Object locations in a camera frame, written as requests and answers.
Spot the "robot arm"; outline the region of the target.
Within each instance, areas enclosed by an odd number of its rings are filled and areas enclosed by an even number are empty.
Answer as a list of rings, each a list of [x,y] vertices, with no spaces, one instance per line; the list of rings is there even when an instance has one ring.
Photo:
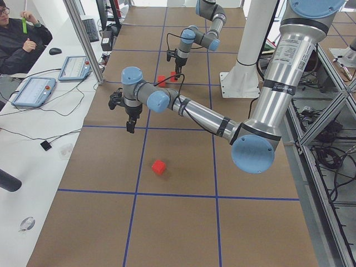
[[[328,34],[343,1],[287,1],[280,23],[280,41],[258,82],[258,60],[274,20],[278,1],[252,1],[236,65],[221,75],[222,95],[255,98],[252,116],[240,123],[231,120],[170,88],[160,89],[145,81],[138,67],[121,73],[123,104],[129,115],[128,132],[133,132],[142,107],[161,113],[166,109],[188,117],[204,130],[225,138],[231,157],[241,170],[259,174],[275,158],[281,138],[279,126],[295,94],[312,51]]]
[[[197,1],[195,12],[205,21],[210,22],[210,28],[201,31],[198,26],[190,25],[179,35],[180,43],[175,50],[167,51],[167,60],[175,59],[175,73],[181,73],[186,65],[192,45],[196,44],[210,51],[216,51],[220,45],[220,32],[226,23],[224,9],[216,1]]]

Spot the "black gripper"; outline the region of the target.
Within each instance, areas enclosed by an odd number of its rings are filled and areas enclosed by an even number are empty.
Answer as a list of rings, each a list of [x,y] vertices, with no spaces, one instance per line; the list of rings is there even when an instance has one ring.
[[[184,65],[186,65],[187,58],[180,57],[179,55],[175,56],[175,81],[177,81],[181,76],[181,71]]]
[[[126,122],[126,130],[129,133],[135,133],[136,121],[140,118],[142,113],[142,104],[138,106],[126,106],[125,111],[128,114],[128,121]]]

